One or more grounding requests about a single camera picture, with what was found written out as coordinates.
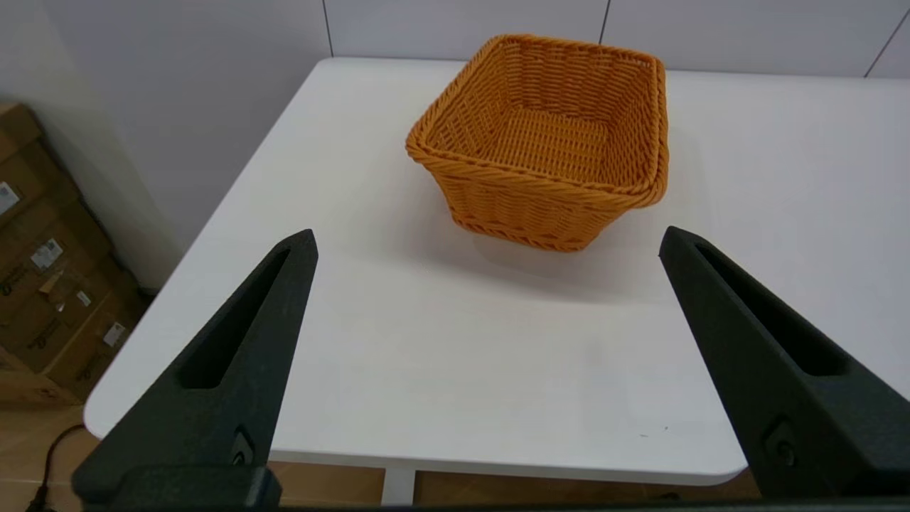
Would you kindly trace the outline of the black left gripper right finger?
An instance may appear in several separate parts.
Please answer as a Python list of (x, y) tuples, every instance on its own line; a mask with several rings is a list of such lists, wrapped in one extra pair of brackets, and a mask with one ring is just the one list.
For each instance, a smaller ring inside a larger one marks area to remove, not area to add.
[(659, 257), (764, 496), (908, 499), (903, 395), (708, 240)]

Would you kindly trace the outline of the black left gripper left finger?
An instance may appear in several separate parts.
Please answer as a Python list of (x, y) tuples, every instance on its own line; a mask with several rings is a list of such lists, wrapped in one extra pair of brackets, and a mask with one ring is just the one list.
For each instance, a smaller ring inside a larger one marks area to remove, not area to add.
[(277, 243), (75, 470), (85, 511), (277, 511), (267, 466), (319, 252)]

